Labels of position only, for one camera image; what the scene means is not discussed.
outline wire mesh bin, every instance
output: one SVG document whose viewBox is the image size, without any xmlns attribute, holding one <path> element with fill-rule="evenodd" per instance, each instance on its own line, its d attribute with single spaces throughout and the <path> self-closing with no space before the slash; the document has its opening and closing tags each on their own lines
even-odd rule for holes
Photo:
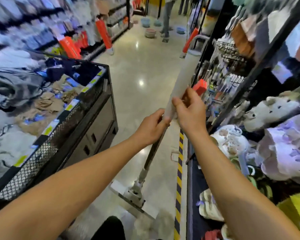
<svg viewBox="0 0 300 240">
<path fill-rule="evenodd" d="M 84 60 L 76 60 L 76 62 L 79 65 L 82 63 L 93 64 L 100 71 L 37 137 L 27 153 L 20 157 L 0 178 L 0 201 L 9 202 L 27 190 L 64 144 L 76 147 L 88 129 L 87 127 L 93 122 L 87 123 L 84 118 L 87 117 L 87 114 L 92 113 L 90 110 L 95 107 L 94 104 L 97 103 L 97 100 L 100 98 L 105 102 L 109 100 L 112 87 L 108 66 Z M 104 101 L 99 102 L 100 106 L 105 104 Z M 112 113 L 114 114 L 113 118 L 116 118 L 114 105 Z M 89 120 L 93 120 L 95 117 L 90 116 Z M 86 128 L 82 129 L 81 133 L 74 135 L 73 132 L 82 121 L 84 123 L 81 124 L 84 124 Z"/>
</svg>

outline store aisle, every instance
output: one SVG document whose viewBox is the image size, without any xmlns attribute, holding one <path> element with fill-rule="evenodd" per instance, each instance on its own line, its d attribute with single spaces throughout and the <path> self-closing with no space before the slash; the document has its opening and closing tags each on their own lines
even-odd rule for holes
<svg viewBox="0 0 300 240">
<path fill-rule="evenodd" d="M 172 25 L 177 23 L 171 17 Z M 108 64 L 114 94 L 114 102 L 119 124 L 119 131 L 112 145 L 127 139 L 135 132 L 144 117 L 159 108 L 165 108 L 183 60 L 179 58 L 185 43 L 185 35 L 170 32 L 169 43 L 163 43 L 160 33 L 158 38 L 144 36 L 141 23 L 121 36 L 113 45 L 114 55 L 102 54 L 95 62 Z M 177 162 L 171 160 L 171 152 L 179 148 L 179 125 L 173 121 L 156 153 L 143 186 L 145 199 L 152 205 L 167 210 L 175 217 Z M 150 147 L 140 151 L 116 176 L 123 185 L 132 185 L 142 169 Z M 110 215 L 122 219 L 126 239 L 130 239 L 135 218 L 125 209 L 129 205 L 110 189 L 98 197 L 76 221 L 74 225 L 81 237 L 91 237 L 101 223 Z"/>
</svg>

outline right hand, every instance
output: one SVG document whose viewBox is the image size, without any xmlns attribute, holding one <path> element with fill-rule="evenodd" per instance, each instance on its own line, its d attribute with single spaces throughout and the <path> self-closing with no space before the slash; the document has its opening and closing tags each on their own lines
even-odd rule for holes
<svg viewBox="0 0 300 240">
<path fill-rule="evenodd" d="M 176 107 L 179 125 L 188 136 L 195 132 L 207 133 L 206 105 L 192 88 L 186 89 L 182 100 L 173 97 L 172 104 Z"/>
</svg>

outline flat mop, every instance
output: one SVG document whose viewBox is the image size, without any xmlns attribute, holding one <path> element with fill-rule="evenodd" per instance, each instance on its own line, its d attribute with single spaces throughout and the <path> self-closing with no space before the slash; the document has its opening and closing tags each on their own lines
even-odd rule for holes
<svg viewBox="0 0 300 240">
<path fill-rule="evenodd" d="M 164 112 L 164 117 L 169 117 L 173 119 L 176 110 L 175 107 L 172 104 L 172 98 L 173 97 L 179 97 L 182 98 L 182 96 L 185 93 L 185 90 L 189 85 L 191 85 L 191 78 L 194 75 L 194 72 L 196 71 L 196 67 L 198 65 L 198 62 L 200 60 L 201 52 L 194 51 L 194 50 L 188 50 L 185 59 L 184 64 L 181 68 L 181 71 L 178 75 L 178 78 L 176 80 L 176 83 L 174 85 L 173 91 L 170 95 L 169 102 L 167 104 L 167 107 Z M 146 180 L 146 176 L 148 174 L 151 162 L 158 150 L 158 147 L 160 146 L 160 143 L 164 137 L 165 131 L 161 135 L 158 141 L 156 141 L 149 152 L 149 155 L 146 159 L 146 162 L 144 164 L 143 169 L 141 170 L 138 178 L 134 181 L 134 184 L 130 187 L 126 187 L 122 185 L 119 181 L 114 180 L 111 185 L 110 189 L 116 193 L 120 198 L 124 199 L 127 203 L 129 203 L 131 206 L 133 206 L 135 209 L 140 211 L 141 213 L 146 214 L 148 217 L 152 219 L 156 219 L 159 210 L 149 204 L 143 197 L 141 189 L 143 186 L 143 183 Z"/>
</svg>

